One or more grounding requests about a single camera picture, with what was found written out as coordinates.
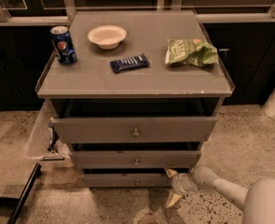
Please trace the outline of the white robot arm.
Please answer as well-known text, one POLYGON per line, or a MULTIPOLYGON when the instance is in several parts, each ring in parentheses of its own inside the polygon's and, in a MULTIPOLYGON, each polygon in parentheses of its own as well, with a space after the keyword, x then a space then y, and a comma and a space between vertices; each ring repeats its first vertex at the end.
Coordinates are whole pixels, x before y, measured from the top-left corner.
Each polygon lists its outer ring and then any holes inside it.
POLYGON ((206 166, 191 173, 166 169, 172 181, 166 207, 174 206, 189 191, 213 190, 242 211, 242 224, 275 224, 275 179, 264 178, 244 188, 219 177, 206 166))

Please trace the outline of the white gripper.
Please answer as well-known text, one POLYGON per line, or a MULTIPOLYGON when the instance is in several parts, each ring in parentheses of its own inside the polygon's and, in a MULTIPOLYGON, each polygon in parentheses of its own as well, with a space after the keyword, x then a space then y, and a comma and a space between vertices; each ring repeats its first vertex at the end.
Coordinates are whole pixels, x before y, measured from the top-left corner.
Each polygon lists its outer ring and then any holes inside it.
POLYGON ((189 191, 194 191, 196 189, 196 184, 194 183, 191 174, 177 174, 173 169, 166 169, 165 172, 167 177, 172 179, 172 190, 175 192, 171 191, 169 193, 166 202, 166 207, 171 208, 181 199, 181 195, 189 191))

